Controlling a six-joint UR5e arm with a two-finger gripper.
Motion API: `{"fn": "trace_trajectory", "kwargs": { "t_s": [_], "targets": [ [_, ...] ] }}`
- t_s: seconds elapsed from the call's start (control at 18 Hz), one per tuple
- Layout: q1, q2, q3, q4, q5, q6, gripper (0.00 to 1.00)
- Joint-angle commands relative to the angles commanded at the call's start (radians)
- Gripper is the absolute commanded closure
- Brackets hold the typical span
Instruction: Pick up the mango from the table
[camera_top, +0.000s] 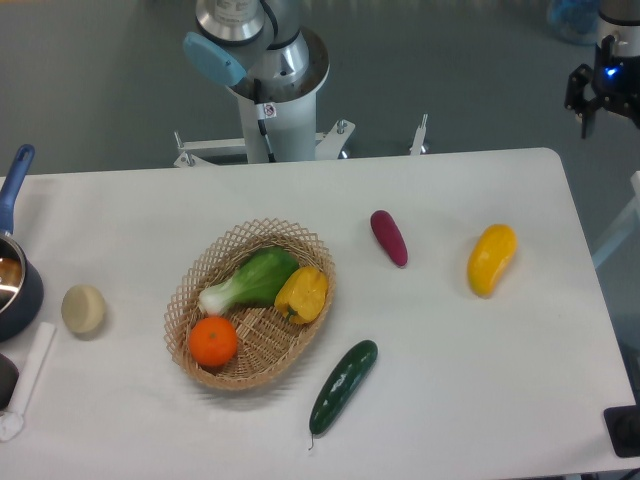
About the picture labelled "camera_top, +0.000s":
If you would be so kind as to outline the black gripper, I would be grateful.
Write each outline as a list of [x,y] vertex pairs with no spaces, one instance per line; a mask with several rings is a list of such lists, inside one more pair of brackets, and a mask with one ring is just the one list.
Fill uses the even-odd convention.
[[[587,99],[585,90],[591,81],[596,96]],[[606,35],[596,47],[594,77],[592,68],[586,64],[570,73],[564,107],[575,113],[582,139],[592,134],[600,107],[639,127],[639,55],[627,52],[618,36]]]

